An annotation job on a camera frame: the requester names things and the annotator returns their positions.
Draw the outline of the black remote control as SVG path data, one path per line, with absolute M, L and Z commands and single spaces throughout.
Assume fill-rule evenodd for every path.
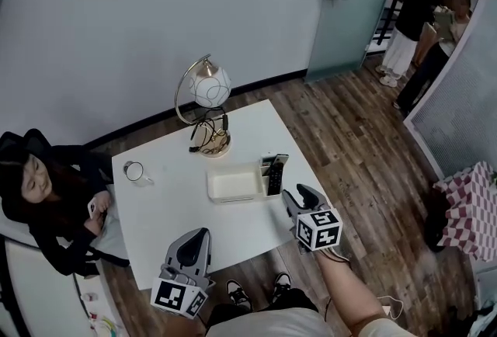
M 283 157 L 281 155 L 276 156 L 273 163 L 269 167 L 268 172 L 266 173 L 268 176 L 268 196 L 275 196 L 280 193 L 283 178 L 283 167 Z

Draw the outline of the white table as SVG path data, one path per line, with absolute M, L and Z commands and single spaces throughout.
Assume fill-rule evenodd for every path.
M 218 271 L 268 252 L 292 239 L 292 221 L 280 198 L 216 204 L 207 195 L 207 171 L 222 165 L 256 162 L 263 155 L 289 155 L 283 188 L 321 184 L 270 101 L 228 114 L 231 147 L 207 158 L 189 153 L 192 129 L 165 135 L 112 159 L 116 205 L 125 247 L 137 286 L 151 288 L 169 245 L 185 233 L 207 228 L 211 236 L 210 271 Z M 123 173 L 128 161 L 140 162 L 153 186 L 132 184 Z

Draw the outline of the frosted glass door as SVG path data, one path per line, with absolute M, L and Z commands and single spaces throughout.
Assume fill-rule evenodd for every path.
M 386 0 L 321 0 L 307 82 L 358 69 L 367 54 Z

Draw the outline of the white organizer tray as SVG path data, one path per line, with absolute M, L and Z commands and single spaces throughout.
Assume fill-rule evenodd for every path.
M 261 157 L 256 162 L 245 162 L 232 165 L 222 165 L 207 171 L 207 195 L 210 200 L 217 204 L 261 202 L 273 197 L 278 197 L 283 191 L 283 179 L 281 191 L 278 195 L 268 196 L 268 172 L 269 167 L 261 166 Z

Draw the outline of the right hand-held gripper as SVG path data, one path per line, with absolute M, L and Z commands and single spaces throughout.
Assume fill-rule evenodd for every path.
M 336 209 L 330 208 L 323 193 L 305 184 L 297 184 L 302 196 L 302 207 L 287 190 L 282 191 L 282 201 L 294 223 L 294 237 L 308 250 L 332 248 L 340 243 L 342 220 Z

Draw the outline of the white globe table lamp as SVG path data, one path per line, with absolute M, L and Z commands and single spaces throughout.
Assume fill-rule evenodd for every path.
M 229 119 L 223 107 L 231 94 L 231 79 L 210 57 L 210 54 L 201 57 L 183 73 L 176 86 L 174 108 L 176 116 L 193 128 L 189 153 L 219 158 L 231 147 Z M 186 119 L 179 106 L 179 93 L 184 85 L 188 86 L 193 102 L 204 109 L 203 115 L 194 120 Z

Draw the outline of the black office chair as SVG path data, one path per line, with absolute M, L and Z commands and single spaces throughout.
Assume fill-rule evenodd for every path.
M 30 153 L 38 156 L 45 155 L 51 148 L 51 144 L 38 129 L 29 129 L 23 136 L 6 131 L 0 137 L 0 151 L 11 146 L 20 146 Z

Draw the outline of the person's shoe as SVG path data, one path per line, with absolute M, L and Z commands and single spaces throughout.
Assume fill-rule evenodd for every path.
M 253 312 L 252 300 L 240 283 L 236 280 L 229 280 L 226 282 L 226 290 L 230 300 L 236 307 L 247 312 Z
M 288 273 L 280 273 L 274 282 L 272 303 L 274 304 L 283 294 L 291 290 L 291 279 Z

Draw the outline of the glass partition with blinds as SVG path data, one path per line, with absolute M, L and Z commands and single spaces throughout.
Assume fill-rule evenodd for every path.
M 497 167 L 497 0 L 479 0 L 464 37 L 405 120 L 445 177 L 486 161 Z

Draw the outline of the black round bin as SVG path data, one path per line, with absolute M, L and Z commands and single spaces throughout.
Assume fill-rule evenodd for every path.
M 426 196 L 425 207 L 427 216 L 424 223 L 424 240 L 428 248 L 438 253 L 445 249 L 438 245 L 443 237 L 443 229 L 447 226 L 446 212 L 450 209 L 450 203 L 444 193 L 432 188 Z

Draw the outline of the white mug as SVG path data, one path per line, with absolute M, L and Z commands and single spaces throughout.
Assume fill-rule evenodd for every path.
M 123 166 L 123 173 L 135 186 L 145 187 L 155 184 L 151 177 L 147 175 L 144 166 L 140 162 L 126 162 Z

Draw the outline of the white bag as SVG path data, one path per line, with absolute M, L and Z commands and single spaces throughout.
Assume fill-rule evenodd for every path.
M 497 301 L 487 307 L 489 313 L 481 313 L 470 328 L 468 337 L 497 337 Z

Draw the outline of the black railing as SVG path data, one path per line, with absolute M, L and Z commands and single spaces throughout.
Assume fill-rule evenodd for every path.
M 373 37 L 373 42 L 378 46 L 391 38 L 403 1 L 404 0 L 386 0 L 384 10 Z

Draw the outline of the person's right forearm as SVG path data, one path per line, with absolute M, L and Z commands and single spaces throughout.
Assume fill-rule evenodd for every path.
M 328 294 L 353 337 L 359 337 L 372 321 L 386 318 L 380 301 L 351 270 L 347 260 L 323 251 L 314 255 Z

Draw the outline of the person's right shoe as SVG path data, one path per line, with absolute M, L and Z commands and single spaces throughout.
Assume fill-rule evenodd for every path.
M 291 279 L 288 273 L 280 273 L 274 282 L 272 303 L 274 304 L 283 294 L 291 290 Z

